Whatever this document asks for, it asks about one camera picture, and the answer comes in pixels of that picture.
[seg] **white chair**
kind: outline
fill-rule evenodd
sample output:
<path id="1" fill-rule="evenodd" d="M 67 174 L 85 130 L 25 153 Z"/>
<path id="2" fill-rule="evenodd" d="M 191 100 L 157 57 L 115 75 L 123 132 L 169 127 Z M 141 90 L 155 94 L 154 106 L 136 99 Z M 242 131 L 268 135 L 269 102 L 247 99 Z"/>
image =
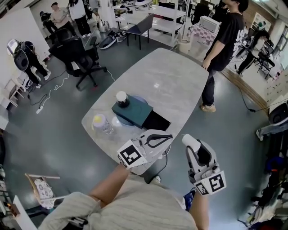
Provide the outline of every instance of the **white chair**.
<path id="1" fill-rule="evenodd" d="M 28 178 L 30 184 L 32 185 L 36 199 L 42 207 L 46 209 L 52 209 L 54 207 L 55 200 L 63 199 L 66 197 L 66 196 L 56 197 L 52 191 L 52 187 L 46 181 L 46 178 L 60 179 L 60 177 L 50 177 L 50 176 L 34 175 L 27 173 L 25 174 L 25 176 Z"/>
<path id="2" fill-rule="evenodd" d="M 12 88 L 13 92 L 8 89 L 8 86 L 10 85 L 11 82 L 14 83 L 14 86 Z M 18 93 L 21 97 L 24 98 L 24 96 L 19 92 L 19 90 L 22 93 L 26 91 L 26 89 L 17 80 L 10 79 L 5 86 L 2 85 L 1 94 L 5 98 L 7 98 L 14 106 L 17 107 L 18 106 L 18 104 L 17 104 L 18 99 L 15 97 L 15 94 Z"/>

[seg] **dark green box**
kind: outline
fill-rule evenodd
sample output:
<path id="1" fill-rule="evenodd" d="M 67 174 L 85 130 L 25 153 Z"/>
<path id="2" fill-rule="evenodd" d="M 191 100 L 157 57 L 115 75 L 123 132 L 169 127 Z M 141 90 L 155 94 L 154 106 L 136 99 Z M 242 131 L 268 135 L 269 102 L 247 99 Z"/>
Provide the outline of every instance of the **dark green box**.
<path id="1" fill-rule="evenodd" d="M 134 124 L 138 128 L 143 127 L 144 121 L 147 119 L 148 115 L 153 110 L 153 107 L 150 105 L 137 100 L 134 97 L 128 95 L 130 104 L 125 107 L 119 107 L 118 103 L 116 102 L 112 106 L 112 110 L 118 116 L 124 118 L 125 120 L 129 121 L 130 123 Z"/>

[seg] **plastic bottle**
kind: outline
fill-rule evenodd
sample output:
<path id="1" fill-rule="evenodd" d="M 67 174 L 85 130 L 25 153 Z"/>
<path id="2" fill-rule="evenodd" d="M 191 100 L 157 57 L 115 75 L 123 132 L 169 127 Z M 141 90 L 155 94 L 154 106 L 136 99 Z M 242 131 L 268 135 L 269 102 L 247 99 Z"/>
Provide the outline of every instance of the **plastic bottle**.
<path id="1" fill-rule="evenodd" d="M 113 126 L 107 121 L 103 114 L 96 114 L 93 118 L 92 124 L 96 129 L 101 129 L 108 135 L 113 132 Z"/>
<path id="2" fill-rule="evenodd" d="M 44 52 L 44 55 L 45 55 L 45 58 L 47 59 L 47 61 L 49 61 L 50 60 L 49 55 L 46 52 Z"/>

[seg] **blue plate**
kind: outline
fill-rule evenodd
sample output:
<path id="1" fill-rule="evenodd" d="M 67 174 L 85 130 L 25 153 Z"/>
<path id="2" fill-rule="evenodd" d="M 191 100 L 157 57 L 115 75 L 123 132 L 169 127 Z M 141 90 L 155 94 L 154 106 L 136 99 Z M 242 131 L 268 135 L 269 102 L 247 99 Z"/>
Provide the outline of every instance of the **blue plate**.
<path id="1" fill-rule="evenodd" d="M 131 97 L 134 97 L 135 99 L 141 101 L 141 102 L 144 102 L 146 104 L 148 104 L 148 102 L 143 98 L 143 97 L 140 97 L 140 96 L 136 96 L 136 95 L 130 95 Z M 126 125 L 126 126 L 135 126 L 133 125 L 132 123 L 130 123 L 129 121 L 125 120 L 124 118 L 116 115 L 116 117 L 118 118 L 118 120 L 120 121 L 121 124 L 123 125 Z"/>

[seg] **brown shoe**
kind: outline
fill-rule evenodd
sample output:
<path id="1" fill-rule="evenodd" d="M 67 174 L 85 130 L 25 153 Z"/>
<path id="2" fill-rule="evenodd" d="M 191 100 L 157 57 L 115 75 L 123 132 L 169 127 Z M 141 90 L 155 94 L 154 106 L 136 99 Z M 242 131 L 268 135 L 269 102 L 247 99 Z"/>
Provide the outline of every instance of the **brown shoe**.
<path id="1" fill-rule="evenodd" d="M 216 111 L 215 105 L 205 106 L 203 104 L 200 105 L 200 109 L 204 112 L 214 113 Z"/>

